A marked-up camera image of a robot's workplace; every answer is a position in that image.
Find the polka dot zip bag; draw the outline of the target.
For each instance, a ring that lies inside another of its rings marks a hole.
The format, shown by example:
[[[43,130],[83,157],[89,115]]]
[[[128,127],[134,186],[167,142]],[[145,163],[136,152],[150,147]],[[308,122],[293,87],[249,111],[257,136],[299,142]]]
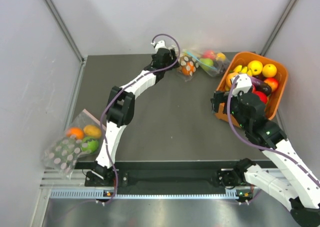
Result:
[[[196,59],[188,54],[186,49],[183,49],[178,57],[177,75],[188,82],[195,76],[198,68],[199,64]]]

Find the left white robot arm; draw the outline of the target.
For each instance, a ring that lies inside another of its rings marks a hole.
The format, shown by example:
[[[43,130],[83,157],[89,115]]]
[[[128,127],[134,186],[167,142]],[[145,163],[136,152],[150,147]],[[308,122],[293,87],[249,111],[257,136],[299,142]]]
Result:
[[[102,119],[106,120],[105,134],[99,154],[87,177],[101,186],[117,184],[115,155],[125,128],[135,113],[135,101],[144,91],[157,84],[166,71],[178,67],[178,56],[173,48],[160,47],[151,56],[152,61],[136,78],[121,87],[114,86]]]

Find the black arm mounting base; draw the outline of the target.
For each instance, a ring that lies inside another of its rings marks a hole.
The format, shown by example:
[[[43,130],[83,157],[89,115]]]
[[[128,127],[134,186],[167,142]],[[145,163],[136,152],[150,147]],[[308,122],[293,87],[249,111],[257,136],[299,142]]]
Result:
[[[117,187],[118,194],[221,194],[225,188],[248,187],[240,173],[238,160],[220,161],[119,161],[117,184],[98,185],[88,178],[94,162],[80,162],[87,170],[85,187]]]

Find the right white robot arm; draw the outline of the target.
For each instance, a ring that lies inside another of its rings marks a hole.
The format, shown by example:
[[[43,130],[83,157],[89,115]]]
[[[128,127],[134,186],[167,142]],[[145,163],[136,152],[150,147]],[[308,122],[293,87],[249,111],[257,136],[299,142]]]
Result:
[[[259,149],[286,178],[286,182],[272,176],[257,163],[245,158],[233,167],[232,182],[257,186],[280,202],[301,227],[320,225],[320,181],[307,168],[292,147],[285,132],[265,115],[265,104],[254,93],[215,91],[210,100],[212,111],[234,117],[244,130],[241,141]]]

